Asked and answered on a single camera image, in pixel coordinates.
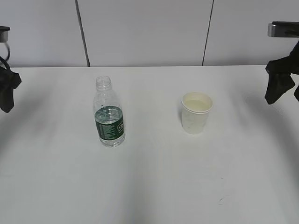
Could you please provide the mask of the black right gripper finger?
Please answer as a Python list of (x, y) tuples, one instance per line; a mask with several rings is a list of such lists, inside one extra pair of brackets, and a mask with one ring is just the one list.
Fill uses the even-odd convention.
[(295, 86), (291, 74), (299, 74), (299, 45), (295, 45), (289, 56), (269, 61), (265, 70), (269, 78), (264, 97), (271, 105)]

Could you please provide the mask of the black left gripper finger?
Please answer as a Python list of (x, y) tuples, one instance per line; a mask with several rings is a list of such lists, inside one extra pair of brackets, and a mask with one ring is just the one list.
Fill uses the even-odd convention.
[(14, 107), (14, 89), (20, 84), (18, 73), (0, 68), (0, 108), (3, 112), (9, 113)]

